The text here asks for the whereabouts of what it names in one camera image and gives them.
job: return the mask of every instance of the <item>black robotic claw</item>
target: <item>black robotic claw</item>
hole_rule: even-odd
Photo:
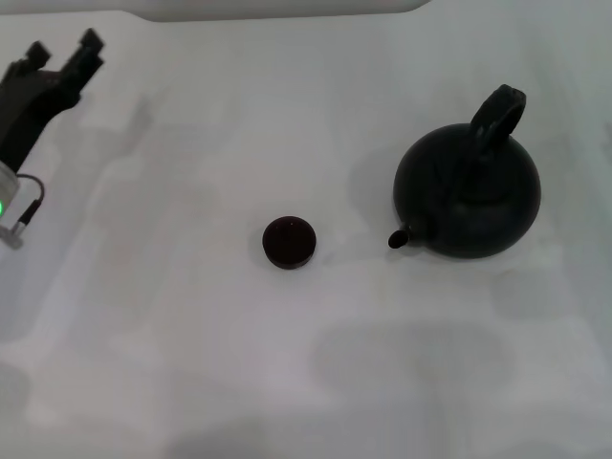
[[[73,108],[80,92],[103,64],[104,43],[89,29],[59,72],[42,69],[51,55],[35,42],[0,81],[0,162],[17,172],[49,121]]]

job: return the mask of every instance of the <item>black teapot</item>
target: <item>black teapot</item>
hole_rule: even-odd
[[[481,258],[515,244],[539,210],[536,166],[510,135],[525,95],[503,85],[471,124],[437,129],[400,162],[393,199],[403,225],[389,247],[426,246],[457,258]]]

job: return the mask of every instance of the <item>teapot body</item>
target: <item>teapot body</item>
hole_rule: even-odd
[[[498,101],[499,94],[491,100]],[[502,113],[512,112],[505,108]],[[493,130],[503,125],[497,119]],[[482,258],[506,250],[527,232],[541,198],[536,166],[509,133],[479,141],[482,131],[474,121],[453,124],[408,150],[393,187],[403,227],[389,239],[390,247],[423,245],[450,257]]]

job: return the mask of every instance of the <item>cable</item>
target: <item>cable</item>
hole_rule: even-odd
[[[30,204],[30,206],[26,209],[26,211],[23,212],[21,217],[19,217],[17,224],[13,228],[13,232],[17,232],[17,231],[21,232],[23,228],[25,228],[30,223],[30,221],[34,217],[34,214],[38,211],[38,208],[40,208],[40,205],[42,204],[42,200],[45,199],[45,194],[46,194],[45,184],[43,184],[42,180],[40,180],[38,177],[34,177],[33,175],[30,175],[30,174],[17,174],[17,178],[28,179],[28,180],[32,180],[33,182],[36,182],[38,184],[38,187],[40,188],[40,196],[38,197],[38,199],[33,201]]]
[[[17,174],[17,178],[32,180],[33,182],[35,182],[40,188],[40,197],[38,198],[38,201],[42,203],[42,200],[45,199],[45,184],[42,183],[42,180],[30,174]]]

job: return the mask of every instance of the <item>dark red disc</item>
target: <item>dark red disc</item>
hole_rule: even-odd
[[[317,246],[315,230],[297,217],[282,217],[264,231],[264,251],[278,268],[295,270],[310,261]]]

